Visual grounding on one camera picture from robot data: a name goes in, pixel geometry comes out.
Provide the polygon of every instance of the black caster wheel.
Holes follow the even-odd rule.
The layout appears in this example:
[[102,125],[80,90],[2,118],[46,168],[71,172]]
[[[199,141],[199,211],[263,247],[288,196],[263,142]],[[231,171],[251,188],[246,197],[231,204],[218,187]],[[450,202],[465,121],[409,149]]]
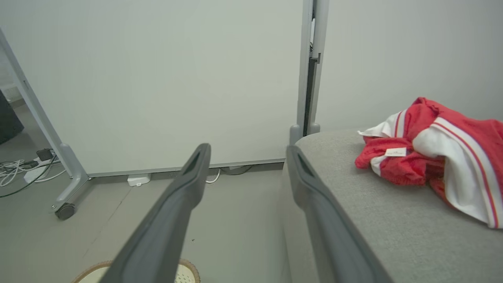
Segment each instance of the black caster wheel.
[[75,204],[65,202],[54,214],[61,220],[67,220],[75,214]]

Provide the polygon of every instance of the clothing tag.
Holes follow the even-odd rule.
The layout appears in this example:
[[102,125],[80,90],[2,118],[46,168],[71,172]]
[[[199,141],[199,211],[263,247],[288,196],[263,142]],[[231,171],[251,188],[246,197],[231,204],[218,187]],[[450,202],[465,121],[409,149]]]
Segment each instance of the clothing tag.
[[384,156],[407,156],[407,148],[386,149]]

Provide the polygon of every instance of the gray floor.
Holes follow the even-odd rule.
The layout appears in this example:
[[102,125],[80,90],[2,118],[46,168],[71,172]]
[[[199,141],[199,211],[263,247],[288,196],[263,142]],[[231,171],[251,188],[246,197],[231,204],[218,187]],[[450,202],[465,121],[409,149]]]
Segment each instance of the gray floor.
[[[49,146],[26,106],[16,112],[26,129],[0,145],[0,160],[33,159]],[[258,165],[206,186],[182,251],[202,283],[291,281],[276,211],[281,168]],[[0,198],[0,281],[71,282],[85,268],[113,259],[174,175],[153,174],[150,183],[133,188],[126,176],[94,179],[66,221],[47,213],[70,182],[66,174]],[[20,177],[0,192],[23,184]]]

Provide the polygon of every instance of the red stripe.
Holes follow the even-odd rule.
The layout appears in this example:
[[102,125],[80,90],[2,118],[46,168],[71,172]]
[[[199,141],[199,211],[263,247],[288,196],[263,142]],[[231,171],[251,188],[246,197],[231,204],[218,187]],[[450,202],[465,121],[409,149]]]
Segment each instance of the red stripe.
[[491,204],[492,216],[494,217],[494,227],[495,228],[499,228],[498,227],[498,216],[496,214],[496,207],[494,206],[494,200],[492,199],[491,190],[489,190],[489,183],[487,181],[487,176],[485,174],[484,168],[482,167],[482,163],[480,162],[480,159],[475,154],[475,152],[473,151],[473,149],[471,148],[471,146],[468,145],[468,143],[464,139],[462,139],[460,136],[458,136],[457,134],[455,134],[453,131],[449,130],[448,128],[446,128],[442,124],[439,124],[437,122],[434,122],[433,124],[442,127],[443,129],[445,129],[446,131],[448,131],[449,133],[451,133],[453,136],[457,137],[460,141],[462,141],[465,144],[465,146],[470,150],[470,152],[472,153],[472,155],[475,157],[475,160],[477,161],[478,167],[479,167],[480,171],[482,172],[482,178],[484,179],[485,191],[487,192],[487,196],[489,197],[489,202]]
[[402,115],[402,112],[403,111],[400,111],[400,113],[398,114],[398,118],[396,119],[396,123],[395,123],[395,137],[397,137],[396,135],[398,134],[398,121],[400,121],[400,116]]

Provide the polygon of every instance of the gray sofa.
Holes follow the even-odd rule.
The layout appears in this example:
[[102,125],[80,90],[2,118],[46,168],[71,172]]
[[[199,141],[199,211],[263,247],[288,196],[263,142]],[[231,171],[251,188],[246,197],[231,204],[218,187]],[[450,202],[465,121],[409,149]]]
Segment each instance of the gray sofa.
[[[449,208],[427,186],[396,186],[357,169],[364,143],[356,130],[312,134],[297,146],[394,282],[503,282],[503,232]],[[294,202],[287,163],[279,209],[292,282],[319,282],[317,243]]]

